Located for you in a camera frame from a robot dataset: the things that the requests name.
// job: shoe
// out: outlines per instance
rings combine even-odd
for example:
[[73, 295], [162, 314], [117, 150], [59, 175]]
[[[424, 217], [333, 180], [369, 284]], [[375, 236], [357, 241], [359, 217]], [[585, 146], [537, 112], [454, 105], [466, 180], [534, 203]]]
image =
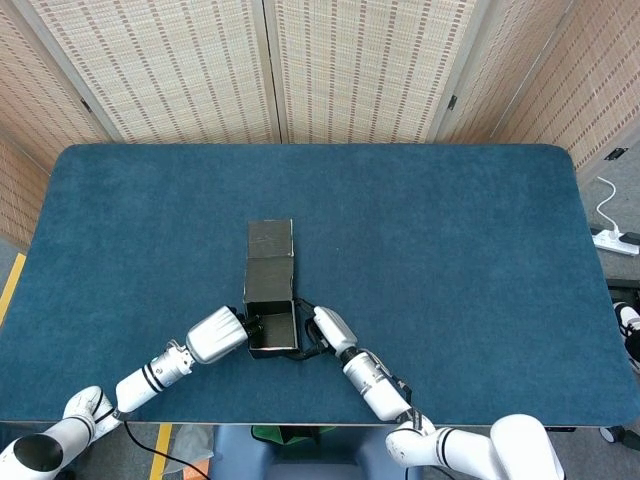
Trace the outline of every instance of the shoe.
[[629, 355], [631, 368], [640, 375], [640, 314], [624, 302], [614, 304], [613, 308], [618, 318], [618, 328]]

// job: power strip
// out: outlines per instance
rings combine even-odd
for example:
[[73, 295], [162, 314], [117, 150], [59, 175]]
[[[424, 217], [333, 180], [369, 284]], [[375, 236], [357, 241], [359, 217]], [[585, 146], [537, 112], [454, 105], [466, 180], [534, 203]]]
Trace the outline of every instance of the power strip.
[[618, 235], [617, 238], [611, 238], [612, 234], [612, 230], [602, 230], [597, 235], [592, 235], [594, 245], [602, 250], [630, 255], [632, 257], [640, 254], [640, 247], [638, 245], [621, 242], [619, 238], [622, 234]]

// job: green object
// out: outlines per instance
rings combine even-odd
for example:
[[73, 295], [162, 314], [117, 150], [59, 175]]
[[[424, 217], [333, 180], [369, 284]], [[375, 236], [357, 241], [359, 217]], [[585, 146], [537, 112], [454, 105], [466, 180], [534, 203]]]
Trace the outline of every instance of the green object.
[[251, 436], [261, 442], [274, 443], [276, 445], [293, 445], [310, 439], [317, 442], [321, 434], [334, 428], [336, 427], [253, 425], [251, 427]]

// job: yellow floor tape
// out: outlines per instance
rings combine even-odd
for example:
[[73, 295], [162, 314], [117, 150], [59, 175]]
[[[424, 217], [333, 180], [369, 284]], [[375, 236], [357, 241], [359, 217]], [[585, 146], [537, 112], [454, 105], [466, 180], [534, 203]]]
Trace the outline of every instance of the yellow floor tape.
[[9, 310], [9, 303], [11, 302], [11, 297], [13, 297], [13, 292], [16, 289], [16, 285], [18, 284], [18, 279], [20, 278], [20, 274], [22, 273], [22, 267], [24, 266], [24, 261], [27, 257], [23, 254], [19, 253], [16, 255], [16, 260], [13, 262], [13, 267], [11, 268], [11, 273], [9, 273], [9, 278], [7, 279], [7, 283], [4, 285], [4, 290], [2, 290], [2, 296], [0, 297], [0, 327], [4, 323], [4, 317], [7, 316], [7, 310]]
[[[156, 450], [162, 453], [169, 451], [169, 438], [171, 438], [171, 424], [163, 423], [158, 430], [158, 439], [156, 440]], [[162, 480], [162, 472], [164, 471], [164, 463], [166, 459], [157, 453], [153, 455], [153, 463], [151, 464], [151, 473], [149, 480]]]

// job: blue felt surface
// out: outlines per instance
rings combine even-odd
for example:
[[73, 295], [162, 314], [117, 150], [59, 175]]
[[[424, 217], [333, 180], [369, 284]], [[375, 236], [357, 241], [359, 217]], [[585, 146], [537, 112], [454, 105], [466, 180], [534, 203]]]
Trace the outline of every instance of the blue felt surface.
[[[0, 334], [0, 420], [55, 420], [224, 304], [247, 222], [294, 219], [297, 293], [340, 312], [439, 424], [618, 424], [639, 396], [571, 162], [550, 146], [67, 149]], [[374, 423], [330, 356], [240, 348], [138, 420]]]

